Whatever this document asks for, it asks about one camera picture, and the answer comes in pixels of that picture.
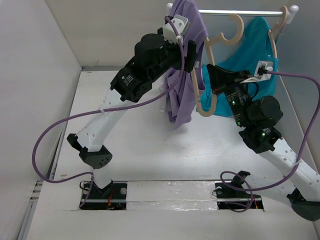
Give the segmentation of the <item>purple t shirt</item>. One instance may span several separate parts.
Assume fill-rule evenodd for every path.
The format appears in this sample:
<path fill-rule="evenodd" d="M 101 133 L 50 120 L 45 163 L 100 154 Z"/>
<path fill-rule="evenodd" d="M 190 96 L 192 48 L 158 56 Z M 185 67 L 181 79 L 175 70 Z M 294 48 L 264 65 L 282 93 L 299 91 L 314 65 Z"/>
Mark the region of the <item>purple t shirt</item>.
<path fill-rule="evenodd" d="M 189 40 L 196 43 L 196 52 L 198 54 L 196 62 L 201 65 L 204 40 L 208 36 L 208 31 L 196 2 L 193 0 L 176 0 L 173 3 L 171 14 L 173 16 L 180 15 L 188 19 L 190 25 L 183 37 L 183 44 L 187 47 Z M 177 81 L 177 84 L 168 93 L 166 99 L 167 114 L 173 130 L 177 130 L 182 125 L 189 123 L 192 120 L 192 112 L 196 107 L 191 74 L 184 72 L 181 78 L 179 78 L 179 74 L 179 70 L 171 68 L 164 75 L 164 87 L 166 89 Z"/>

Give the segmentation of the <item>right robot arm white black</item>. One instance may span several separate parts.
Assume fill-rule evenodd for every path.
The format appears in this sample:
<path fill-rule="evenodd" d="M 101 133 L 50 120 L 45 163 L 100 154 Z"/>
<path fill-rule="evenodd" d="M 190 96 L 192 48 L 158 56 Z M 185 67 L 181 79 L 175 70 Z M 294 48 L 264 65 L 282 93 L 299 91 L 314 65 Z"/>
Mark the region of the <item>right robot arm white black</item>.
<path fill-rule="evenodd" d="M 283 117 L 278 100 L 271 95 L 256 99 L 249 94 L 248 84 L 269 80 L 275 74 L 270 61 L 259 61 L 255 72 L 230 71 L 217 65 L 206 66 L 210 87 L 215 95 L 224 94 L 245 145 L 273 164 L 283 175 L 276 183 L 247 171 L 235 173 L 230 182 L 216 189 L 219 198 L 232 208 L 236 199 L 254 195 L 281 202 L 305 220 L 320 218 L 320 175 L 295 153 L 276 124 Z"/>

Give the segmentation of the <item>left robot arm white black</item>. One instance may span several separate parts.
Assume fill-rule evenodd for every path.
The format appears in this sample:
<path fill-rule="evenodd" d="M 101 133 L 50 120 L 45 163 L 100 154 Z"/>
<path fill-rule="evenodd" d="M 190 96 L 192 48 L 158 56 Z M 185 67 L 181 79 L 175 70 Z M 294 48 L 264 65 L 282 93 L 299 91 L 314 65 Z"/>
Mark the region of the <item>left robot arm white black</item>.
<path fill-rule="evenodd" d="M 113 155 L 104 146 L 108 134 L 128 107 L 136 105 L 167 70 L 178 69 L 184 63 L 184 71 L 190 71 L 198 57 L 196 46 L 195 41 L 189 40 L 184 54 L 176 40 L 166 39 L 161 29 L 144 35 L 134 46 L 133 58 L 111 81 L 99 112 L 78 133 L 67 136 L 81 160 L 91 167 L 98 197 L 107 198 L 112 191 L 108 164 Z"/>

